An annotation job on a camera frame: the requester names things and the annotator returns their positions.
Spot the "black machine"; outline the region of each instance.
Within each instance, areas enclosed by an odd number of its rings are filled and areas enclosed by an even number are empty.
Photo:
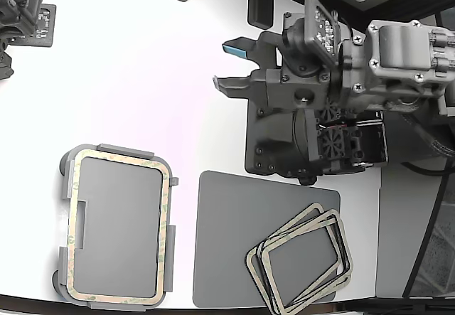
[[[386,164],[395,123],[385,123],[388,114],[428,155],[455,157],[455,34],[418,21],[372,21],[365,40],[350,32],[341,40],[337,13],[305,0],[305,14],[285,13],[283,34],[223,44],[259,66],[246,78],[214,78],[228,97],[248,99],[249,173],[312,185],[324,174]],[[405,133],[400,141],[412,151],[418,143]]]
[[[11,57],[5,52],[15,46],[51,47],[55,6],[43,0],[0,0],[0,79],[13,75]]]

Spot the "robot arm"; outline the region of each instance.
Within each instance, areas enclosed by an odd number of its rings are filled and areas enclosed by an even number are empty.
[[[286,13],[283,34],[263,32],[257,41],[238,38],[223,48],[259,65],[246,78],[214,79],[228,97],[249,100],[245,168],[304,185],[387,163],[382,112],[412,114],[430,104],[444,118],[455,81],[451,31],[373,21],[365,40],[342,41],[336,13],[317,0],[305,0],[304,15]]]

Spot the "white surface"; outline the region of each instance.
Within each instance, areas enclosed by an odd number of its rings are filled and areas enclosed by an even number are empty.
[[[303,8],[276,1],[274,30],[281,31],[281,15]],[[107,143],[154,151],[180,178],[171,208],[173,292],[161,307],[193,308],[199,175],[246,175],[247,101],[226,98],[211,78],[255,67],[221,48],[258,36],[247,24],[247,0],[44,2],[58,5],[54,46],[10,47],[16,73],[0,84],[0,294],[61,300],[51,284],[68,223],[58,163],[78,144]],[[341,194],[355,266],[336,300],[372,297],[380,171],[319,181]]]

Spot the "screw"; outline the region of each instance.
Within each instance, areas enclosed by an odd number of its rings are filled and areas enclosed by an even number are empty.
[[[355,93],[361,93],[361,92],[364,91],[364,88],[363,88],[362,84],[356,83],[356,84],[353,85],[353,91]]]
[[[370,60],[370,67],[371,68],[379,68],[379,61],[377,61],[376,59]]]
[[[353,42],[356,45],[362,45],[363,44],[363,39],[361,36],[354,36],[353,37]]]
[[[424,75],[421,74],[421,73],[417,73],[415,76],[414,76],[414,79],[416,82],[423,82],[424,81]]]
[[[326,82],[328,80],[328,74],[326,73],[323,73],[320,77],[319,77],[319,80],[321,82]]]

